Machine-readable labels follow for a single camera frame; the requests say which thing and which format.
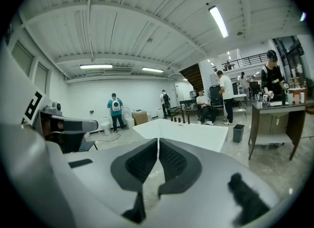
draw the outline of teal shirt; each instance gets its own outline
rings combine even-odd
[[[122,104],[121,100],[119,98],[117,98],[116,101],[119,102],[119,104],[121,106],[121,109],[122,109],[123,104]],[[121,115],[122,114],[122,110],[112,111],[112,100],[108,101],[107,107],[111,108],[111,115],[112,116],[117,116],[117,115]]]

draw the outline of gray floor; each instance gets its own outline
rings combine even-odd
[[[314,136],[314,115],[306,115],[302,138],[292,161],[289,160],[289,155],[293,148],[291,143],[286,143],[284,146],[278,148],[273,145],[256,146],[251,160],[249,161],[248,139],[250,135],[249,127],[251,125],[251,107],[248,107],[248,109],[247,118],[240,112],[234,115],[234,125],[245,125],[242,141],[240,143],[232,141],[234,125],[229,126],[228,138],[222,147],[221,153],[233,157],[243,165],[249,167],[252,172],[272,186],[283,199],[289,195],[289,190],[292,189],[292,191],[294,191],[304,184],[307,175],[312,169],[314,160],[314,137],[310,138],[309,136]],[[215,125],[224,126],[223,118],[223,116],[218,116]],[[197,123],[197,117],[191,116],[191,122]],[[119,145],[128,145],[128,143],[143,139],[133,129],[119,131],[118,133],[121,136],[115,133],[109,136],[105,136],[104,133],[97,133],[91,135],[87,140],[99,140],[97,147],[102,150]],[[144,204],[147,211],[152,210],[157,204],[157,189],[162,183],[164,183],[163,169],[160,162],[157,161],[143,185]]]

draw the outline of black bag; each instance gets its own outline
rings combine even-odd
[[[169,102],[169,100],[170,100],[170,98],[169,98],[168,94],[164,94],[163,95],[163,101],[164,102]]]

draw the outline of black cap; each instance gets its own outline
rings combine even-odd
[[[274,50],[267,51],[267,57],[272,58],[272,61],[276,62],[278,60],[277,54]]]

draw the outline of ceiling light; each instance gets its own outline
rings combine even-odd
[[[161,69],[151,69],[151,68],[142,68],[142,70],[144,70],[144,71],[158,72],[158,73],[162,73],[162,72],[163,72],[163,70],[161,70]]]
[[[302,12],[302,16],[301,16],[300,21],[301,21],[301,22],[304,21],[305,18],[306,18],[306,12]]]
[[[229,36],[228,34],[228,31],[227,31],[227,28],[226,28],[226,25],[224,23],[224,20],[222,19],[221,17],[221,14],[218,10],[218,8],[216,6],[213,6],[209,9],[209,12],[211,13],[211,15],[214,17],[219,29],[220,29],[220,32],[222,34],[222,37],[223,38],[226,38]]]
[[[112,69],[111,64],[85,64],[79,66],[81,69]]]

